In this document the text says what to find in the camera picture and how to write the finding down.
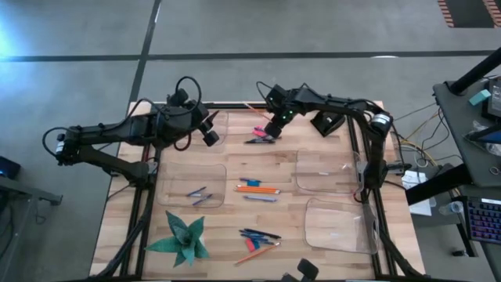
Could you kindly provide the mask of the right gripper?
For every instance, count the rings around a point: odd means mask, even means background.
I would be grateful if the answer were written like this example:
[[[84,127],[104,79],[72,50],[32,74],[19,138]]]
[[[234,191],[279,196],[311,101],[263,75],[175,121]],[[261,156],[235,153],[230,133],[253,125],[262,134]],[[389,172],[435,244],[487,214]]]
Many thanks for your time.
[[[265,126],[265,132],[273,138],[278,138],[282,132],[278,126],[288,125],[297,115],[297,111],[289,106],[273,107],[271,113],[273,114],[272,123]]]

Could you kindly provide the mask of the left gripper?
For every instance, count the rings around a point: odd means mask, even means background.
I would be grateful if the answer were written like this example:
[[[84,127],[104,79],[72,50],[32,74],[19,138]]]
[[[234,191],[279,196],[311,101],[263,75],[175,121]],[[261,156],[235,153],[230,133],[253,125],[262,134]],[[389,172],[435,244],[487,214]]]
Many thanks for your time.
[[[213,130],[217,114],[217,110],[211,114],[202,103],[195,106],[191,112],[185,109],[179,115],[169,114],[168,127],[172,130],[174,140],[172,144],[177,146],[177,142],[186,137],[185,146],[190,146],[193,141],[193,132],[198,130],[202,133],[203,141],[207,146],[215,145],[219,141],[218,133]]]

